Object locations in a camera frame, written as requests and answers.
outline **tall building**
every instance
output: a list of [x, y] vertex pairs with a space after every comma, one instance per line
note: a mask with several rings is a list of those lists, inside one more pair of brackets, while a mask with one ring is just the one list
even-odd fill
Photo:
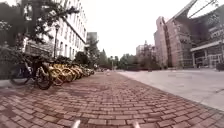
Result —
[[139, 45], [136, 48], [136, 56], [138, 59], [138, 62], [147, 61], [149, 58], [155, 57], [155, 46], [152, 46], [150, 44], [147, 44], [145, 41], [144, 45]]
[[154, 33], [156, 57], [166, 67], [214, 67], [223, 53], [224, 6], [203, 16], [189, 18], [188, 12], [197, 0], [192, 0], [167, 22], [156, 21]]
[[97, 32], [87, 32], [87, 44], [90, 39], [97, 41], [99, 39]]
[[[71, 8], [72, 6], [77, 8], [80, 12], [78, 14], [73, 13], [68, 15], [67, 22], [62, 19], [59, 20], [58, 25], [59, 31], [56, 39], [57, 52], [56, 56], [62, 55], [74, 59], [78, 51], [84, 51], [86, 44], [86, 23], [87, 18], [85, 15], [84, 8], [82, 6], [81, 0], [57, 0], [65, 8]], [[46, 38], [46, 44], [40, 49], [38, 45], [34, 42], [27, 42], [26, 51], [32, 52], [33, 49], [39, 49], [40, 51], [48, 52], [53, 55], [53, 47], [56, 37], [56, 29], [52, 28], [50, 34], [54, 37], [53, 39]]]
[[91, 43], [96, 43], [98, 40], [99, 40], [99, 37], [97, 32], [87, 32], [86, 46], [89, 46]]

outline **overcast sky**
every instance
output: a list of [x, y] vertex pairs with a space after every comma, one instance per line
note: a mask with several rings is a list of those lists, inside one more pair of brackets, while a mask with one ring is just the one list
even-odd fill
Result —
[[[191, 0], [81, 0], [88, 19], [87, 31], [98, 32], [99, 45], [108, 56], [135, 54], [138, 45], [154, 44], [156, 19], [170, 19]], [[199, 0], [190, 10], [194, 13], [206, 1]], [[214, 7], [204, 9], [198, 15]]]

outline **red brick walkway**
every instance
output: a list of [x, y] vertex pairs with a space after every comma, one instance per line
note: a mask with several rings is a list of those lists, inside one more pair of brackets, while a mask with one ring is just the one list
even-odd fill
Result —
[[224, 128], [221, 111], [111, 73], [63, 87], [0, 89], [0, 128]]

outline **parked bicycle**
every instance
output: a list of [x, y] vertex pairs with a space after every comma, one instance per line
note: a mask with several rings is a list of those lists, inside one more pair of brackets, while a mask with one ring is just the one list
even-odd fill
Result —
[[25, 85], [30, 79], [42, 90], [52, 85], [52, 76], [44, 59], [40, 56], [25, 57], [19, 53], [21, 61], [11, 69], [10, 81], [14, 85]]

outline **road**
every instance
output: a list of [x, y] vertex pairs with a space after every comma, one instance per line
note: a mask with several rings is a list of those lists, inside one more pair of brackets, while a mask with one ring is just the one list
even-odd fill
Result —
[[224, 72], [179, 70], [120, 72], [163, 91], [224, 111]]
[[0, 88], [0, 128], [224, 128], [222, 111], [115, 72], [53, 86]]

